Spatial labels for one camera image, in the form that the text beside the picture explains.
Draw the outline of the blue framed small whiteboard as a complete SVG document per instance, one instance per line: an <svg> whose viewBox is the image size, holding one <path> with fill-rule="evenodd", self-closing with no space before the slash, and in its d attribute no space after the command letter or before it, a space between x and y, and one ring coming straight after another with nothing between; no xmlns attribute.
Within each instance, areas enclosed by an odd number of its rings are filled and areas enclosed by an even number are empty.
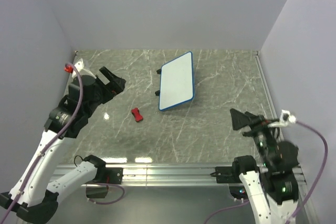
<svg viewBox="0 0 336 224"><path fill-rule="evenodd" d="M194 67L191 51L165 63L160 71L160 111L194 99Z"/></svg>

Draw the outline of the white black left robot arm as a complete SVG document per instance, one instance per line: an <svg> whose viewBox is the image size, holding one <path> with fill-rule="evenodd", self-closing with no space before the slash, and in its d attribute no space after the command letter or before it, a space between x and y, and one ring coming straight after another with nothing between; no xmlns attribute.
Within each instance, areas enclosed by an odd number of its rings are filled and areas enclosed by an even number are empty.
<svg viewBox="0 0 336 224"><path fill-rule="evenodd" d="M65 68L72 74L68 93L54 108L44 125L38 148L17 184L1 193L1 207L15 212L28 223L47 223L60 203L86 183L120 186L123 170L110 170L99 157L89 155L73 170L51 181L59 162L79 132L88 124L96 108L123 92L126 80L106 67L100 72L108 79L103 83L89 70Z"/></svg>

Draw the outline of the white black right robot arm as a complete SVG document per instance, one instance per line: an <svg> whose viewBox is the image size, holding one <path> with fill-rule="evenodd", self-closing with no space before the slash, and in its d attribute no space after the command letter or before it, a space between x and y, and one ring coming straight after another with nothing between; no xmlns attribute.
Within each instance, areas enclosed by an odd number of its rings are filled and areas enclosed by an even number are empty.
<svg viewBox="0 0 336 224"><path fill-rule="evenodd" d="M262 171L250 155L236 157L232 163L232 177L242 182L255 223L286 223L298 205L299 187L293 172L299 165L298 147L277 140L274 131L296 124L296 117L286 110L278 119L236 109L231 109L230 115L234 131L250 129L242 135L254 140L265 168Z"/></svg>

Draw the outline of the red whiteboard eraser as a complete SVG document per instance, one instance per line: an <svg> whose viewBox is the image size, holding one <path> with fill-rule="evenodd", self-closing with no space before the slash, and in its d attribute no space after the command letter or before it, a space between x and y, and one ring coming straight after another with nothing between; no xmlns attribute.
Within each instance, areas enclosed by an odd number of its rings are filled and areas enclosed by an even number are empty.
<svg viewBox="0 0 336 224"><path fill-rule="evenodd" d="M143 116L141 115L138 108L132 109L131 114L134 116L136 122L141 122L143 120Z"/></svg>

